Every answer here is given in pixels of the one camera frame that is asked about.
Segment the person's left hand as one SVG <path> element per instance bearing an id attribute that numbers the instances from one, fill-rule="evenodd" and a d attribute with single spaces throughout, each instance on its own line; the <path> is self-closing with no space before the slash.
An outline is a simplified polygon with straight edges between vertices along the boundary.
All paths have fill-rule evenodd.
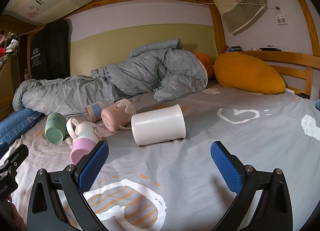
<path id="1" fill-rule="evenodd" d="M 27 227 L 23 221 L 23 218 L 19 215 L 19 213 L 16 209 L 16 206 L 12 203 L 11 195 L 8 196 L 7 201 L 9 203 L 10 208 L 11 208 L 12 219 L 13 219 L 16 227 L 21 231 L 27 231 Z"/>

